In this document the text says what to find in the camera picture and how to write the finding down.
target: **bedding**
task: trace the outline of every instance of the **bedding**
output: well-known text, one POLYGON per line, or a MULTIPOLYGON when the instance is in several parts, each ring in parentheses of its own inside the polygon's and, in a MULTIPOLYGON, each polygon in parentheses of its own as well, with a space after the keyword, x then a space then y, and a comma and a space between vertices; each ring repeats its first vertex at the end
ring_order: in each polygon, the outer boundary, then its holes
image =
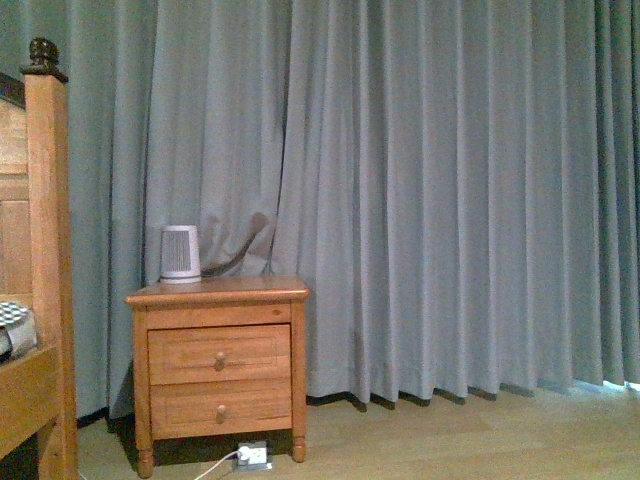
POLYGON ((37 346, 31 309, 16 302, 0 302, 0 361, 22 357, 37 346))

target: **bedpost finial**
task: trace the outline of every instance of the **bedpost finial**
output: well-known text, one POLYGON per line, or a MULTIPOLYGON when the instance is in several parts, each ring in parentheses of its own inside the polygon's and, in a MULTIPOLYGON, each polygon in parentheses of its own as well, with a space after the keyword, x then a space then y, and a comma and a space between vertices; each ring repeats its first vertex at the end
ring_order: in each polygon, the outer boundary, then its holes
POLYGON ((29 43, 29 58, 31 65, 54 67, 58 65, 58 47, 51 40, 37 37, 29 43))
POLYGON ((29 43, 31 65, 22 67, 25 75, 53 75, 60 82, 67 83, 69 78, 58 70, 58 47, 51 40, 37 37, 29 43))

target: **bed post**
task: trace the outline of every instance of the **bed post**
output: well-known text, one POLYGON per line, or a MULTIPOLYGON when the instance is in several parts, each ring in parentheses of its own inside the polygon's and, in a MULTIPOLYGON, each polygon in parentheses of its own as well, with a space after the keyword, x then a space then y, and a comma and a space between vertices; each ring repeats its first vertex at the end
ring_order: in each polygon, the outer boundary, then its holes
POLYGON ((77 479, 77 432, 71 298, 71 238, 67 160, 67 77, 58 49, 29 45, 25 75, 31 212, 33 310, 42 346, 57 347, 59 412, 38 433, 39 478, 77 479))

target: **nightstand top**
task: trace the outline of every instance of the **nightstand top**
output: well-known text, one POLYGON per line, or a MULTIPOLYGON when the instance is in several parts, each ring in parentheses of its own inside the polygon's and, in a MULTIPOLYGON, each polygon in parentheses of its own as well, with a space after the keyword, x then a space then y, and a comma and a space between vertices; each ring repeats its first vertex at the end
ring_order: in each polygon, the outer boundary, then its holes
POLYGON ((260 275, 206 278, 197 283, 156 283, 129 295, 126 303, 135 308, 184 303, 302 300, 308 295, 309 289, 296 276, 260 275))

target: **wooden bed frame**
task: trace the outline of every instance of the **wooden bed frame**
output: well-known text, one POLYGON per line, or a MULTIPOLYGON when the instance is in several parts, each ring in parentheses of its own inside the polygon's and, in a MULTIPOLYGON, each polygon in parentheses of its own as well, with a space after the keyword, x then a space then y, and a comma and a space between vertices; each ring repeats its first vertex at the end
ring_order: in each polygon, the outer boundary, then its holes
POLYGON ((32 307, 39 345, 0 365, 0 458, 37 433, 39 479, 77 479, 66 77, 29 50, 24 87, 0 75, 0 300, 32 307))

